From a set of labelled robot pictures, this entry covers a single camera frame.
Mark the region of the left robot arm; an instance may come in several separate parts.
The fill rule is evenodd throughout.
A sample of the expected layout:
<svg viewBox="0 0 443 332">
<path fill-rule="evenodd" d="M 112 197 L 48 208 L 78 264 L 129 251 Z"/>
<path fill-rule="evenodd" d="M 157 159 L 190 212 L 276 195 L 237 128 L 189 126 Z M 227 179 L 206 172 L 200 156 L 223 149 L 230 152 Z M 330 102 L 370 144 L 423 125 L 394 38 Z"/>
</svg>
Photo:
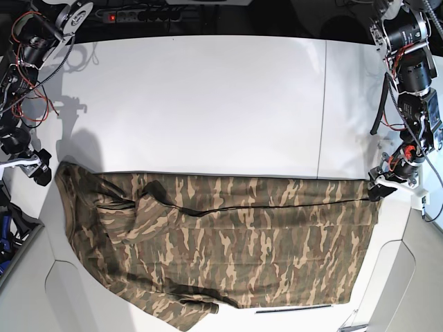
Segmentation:
<svg viewBox="0 0 443 332">
<path fill-rule="evenodd" d="M 438 76 L 428 39 L 432 27 L 442 32 L 435 15 L 440 1 L 374 1 L 370 33 L 385 66 L 381 99 L 374 124 L 399 132 L 401 143 L 383 154 L 369 172 L 368 192 L 378 201 L 397 190 L 407 192 L 414 209 L 424 211 L 429 194 L 423 186 L 422 165 L 428 155 L 442 149 L 442 120 L 437 91 Z"/>
</svg>

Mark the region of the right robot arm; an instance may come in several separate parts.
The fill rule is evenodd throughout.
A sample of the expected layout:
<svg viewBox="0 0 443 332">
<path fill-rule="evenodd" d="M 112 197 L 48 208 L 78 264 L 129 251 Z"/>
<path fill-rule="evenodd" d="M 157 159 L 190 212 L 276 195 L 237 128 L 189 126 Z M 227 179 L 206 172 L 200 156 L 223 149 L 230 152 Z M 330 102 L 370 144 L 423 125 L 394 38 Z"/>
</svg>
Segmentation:
<svg viewBox="0 0 443 332">
<path fill-rule="evenodd" d="M 10 46 L 1 59 L 1 150 L 9 157 L 1 169 L 19 167 L 41 186 L 52 178 L 51 154 L 32 146 L 30 132 L 54 109 L 44 85 L 63 66 L 44 80 L 39 71 L 65 46 L 73 48 L 75 34 L 92 9 L 92 1 L 31 1 L 13 22 Z"/>
</svg>

